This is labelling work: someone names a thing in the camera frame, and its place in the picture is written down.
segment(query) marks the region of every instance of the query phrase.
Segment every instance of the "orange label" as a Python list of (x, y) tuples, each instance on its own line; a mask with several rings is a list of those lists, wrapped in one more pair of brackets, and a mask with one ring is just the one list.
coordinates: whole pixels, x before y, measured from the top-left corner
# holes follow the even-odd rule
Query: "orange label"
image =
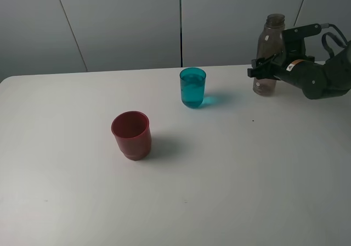
[(298, 63), (300, 63), (300, 62), (302, 62), (302, 61), (305, 61), (305, 60), (304, 60), (304, 59), (296, 59), (295, 61), (291, 62), (291, 63), (289, 64), (289, 66), (287, 66), (286, 70), (287, 70), (287, 71), (291, 71), (292, 68), (293, 68), (295, 65), (297, 65)]

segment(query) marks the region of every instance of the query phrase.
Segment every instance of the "plastic cup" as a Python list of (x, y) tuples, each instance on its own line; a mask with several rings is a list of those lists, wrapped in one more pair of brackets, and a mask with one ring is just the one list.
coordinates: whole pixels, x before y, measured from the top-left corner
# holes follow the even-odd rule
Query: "plastic cup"
[(151, 151), (148, 117), (139, 111), (119, 115), (111, 125), (117, 144), (126, 158), (137, 161)]
[(206, 73), (199, 68), (187, 68), (180, 73), (182, 102), (189, 108), (198, 108), (205, 94)]

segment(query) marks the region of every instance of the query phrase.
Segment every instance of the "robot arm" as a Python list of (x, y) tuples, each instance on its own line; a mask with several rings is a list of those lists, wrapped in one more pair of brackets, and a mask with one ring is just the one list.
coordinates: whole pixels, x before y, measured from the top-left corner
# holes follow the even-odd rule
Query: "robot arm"
[[(331, 58), (324, 65), (320, 65), (314, 62), (314, 57), (306, 56), (304, 38), (318, 35), (321, 29), (330, 26), (336, 28), (347, 44), (334, 34), (325, 33), (322, 43)], [(344, 48), (335, 57), (326, 43), (326, 36), (330, 36)], [(282, 39), (283, 51), (268, 59), (254, 59), (252, 68), (247, 70), (249, 77), (285, 81), (302, 89), (309, 99), (338, 97), (351, 89), (351, 42), (347, 42), (337, 27), (330, 24), (295, 27), (283, 31)]]

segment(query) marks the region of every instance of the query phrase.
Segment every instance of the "gray wall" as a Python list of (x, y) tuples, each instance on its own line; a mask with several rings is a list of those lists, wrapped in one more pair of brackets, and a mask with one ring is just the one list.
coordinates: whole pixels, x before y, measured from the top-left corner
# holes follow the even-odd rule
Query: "gray wall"
[(0, 0), (0, 82), (86, 70), (59, 0)]
[[(335, 24), (347, 40), (351, 40), (351, 0), (304, 0), (296, 25), (313, 23)], [(328, 31), (338, 35), (332, 28), (323, 30), (323, 33)], [(306, 53), (316, 56), (316, 60), (326, 60), (329, 57), (323, 49), (321, 35), (305, 39)], [(341, 50), (332, 40), (327, 38), (327, 41), (335, 53)]]
[(62, 0), (88, 71), (180, 66), (179, 0)]
[(302, 0), (182, 0), (184, 66), (250, 64), (267, 15), (291, 27)]

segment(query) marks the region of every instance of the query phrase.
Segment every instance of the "cup rim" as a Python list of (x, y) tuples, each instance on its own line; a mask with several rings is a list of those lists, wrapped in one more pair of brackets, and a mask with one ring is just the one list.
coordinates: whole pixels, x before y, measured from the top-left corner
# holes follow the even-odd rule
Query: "cup rim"
[[(200, 68), (198, 68), (198, 67), (195, 67), (195, 66), (191, 66), (191, 67), (189, 67), (189, 68), (185, 68), (185, 69), (183, 69), (180, 73), (179, 73), (179, 78), (181, 79), (181, 80), (184, 80), (183, 78), (182, 78), (182, 73), (183, 73), (183, 71), (185, 71), (185, 70), (187, 70), (187, 69), (200, 69)], [(206, 72), (203, 70), (203, 69), (200, 69), (203, 73), (204, 73), (204, 77), (203, 77), (203, 80), (205, 80), (206, 79)]]
[[(136, 136), (134, 136), (134, 137), (125, 138), (125, 137), (121, 137), (121, 136), (117, 135), (117, 134), (114, 132), (114, 124), (115, 124), (115, 122), (117, 121), (118, 118), (120, 118), (122, 115), (126, 115), (126, 114), (128, 114), (128, 113), (137, 113), (137, 114), (140, 114), (140, 115), (142, 115), (143, 117), (145, 117), (145, 118), (146, 118), (146, 128), (145, 128), (144, 131), (142, 131), (142, 133), (140, 133), (140, 134), (138, 134), (138, 135), (136, 135)], [(141, 111), (137, 111), (137, 110), (130, 110), (130, 111), (126, 111), (126, 112), (124, 112), (124, 113), (121, 113), (119, 116), (115, 117), (114, 121), (113, 121), (112, 124), (111, 124), (111, 132), (112, 132), (112, 134), (113, 134), (114, 136), (116, 136), (116, 137), (118, 137), (118, 138), (120, 138), (120, 139), (132, 140), (132, 139), (136, 139), (136, 138), (140, 137), (141, 135), (145, 134), (146, 131), (149, 129), (149, 126), (150, 126), (149, 118), (148, 118), (144, 113), (142, 113)]]

